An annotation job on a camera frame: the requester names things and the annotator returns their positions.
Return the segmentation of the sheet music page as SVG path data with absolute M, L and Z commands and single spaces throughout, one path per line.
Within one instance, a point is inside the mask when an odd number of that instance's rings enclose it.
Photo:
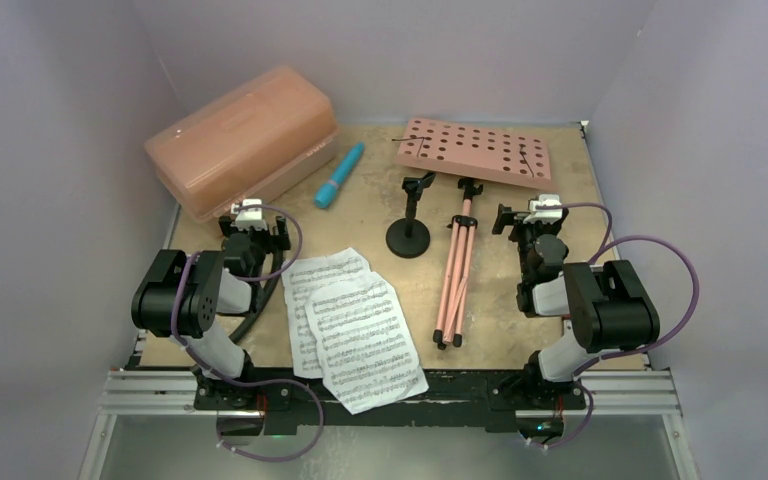
M 305 379 L 321 379 L 316 340 L 306 317 L 305 305 L 317 290 L 371 270 L 355 249 L 333 255 L 295 261 L 281 275 L 287 307 L 293 373 Z
M 350 414 L 428 391 L 396 291 L 378 273 L 320 288 L 305 310 L 323 385 Z

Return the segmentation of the pink music stand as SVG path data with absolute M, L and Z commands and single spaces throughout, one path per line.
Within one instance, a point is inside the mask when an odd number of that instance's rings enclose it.
M 474 198 L 483 193 L 481 181 L 550 191 L 554 188 L 548 147 L 534 136 L 504 133 L 415 117 L 398 145 L 395 163 L 427 172 L 458 177 L 462 209 L 452 217 L 451 239 L 432 341 L 439 349 L 459 347 L 478 220 L 472 216 Z

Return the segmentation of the black microphone desk stand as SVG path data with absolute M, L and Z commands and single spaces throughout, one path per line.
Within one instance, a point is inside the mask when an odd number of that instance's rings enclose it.
M 419 257 L 430 245 L 429 230 L 416 218 L 416 213 L 423 191 L 435 178 L 434 172 L 427 172 L 422 177 L 405 177 L 402 181 L 402 189 L 407 195 L 405 215 L 390 225 L 385 238 L 388 249 L 400 258 Z

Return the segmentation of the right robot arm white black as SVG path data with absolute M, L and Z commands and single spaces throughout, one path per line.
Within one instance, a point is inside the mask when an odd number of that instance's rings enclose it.
M 500 205 L 492 228 L 499 235 L 509 227 L 517 245 L 518 309 L 528 318 L 568 316 L 571 322 L 570 332 L 534 352 L 509 385 L 536 407 L 571 391 L 576 372 L 599 354 L 646 346 L 660 334 L 659 315 L 630 262 L 568 261 L 559 237 L 568 214 L 555 201 L 533 200 L 527 212 Z

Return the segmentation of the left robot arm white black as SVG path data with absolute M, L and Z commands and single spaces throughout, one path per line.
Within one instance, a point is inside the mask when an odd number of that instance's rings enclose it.
M 244 409 L 261 381 L 239 343 L 265 312 L 291 240 L 282 215 L 273 223 L 223 216 L 219 227 L 217 250 L 157 253 L 133 296 L 131 318 L 190 355 L 206 395 Z

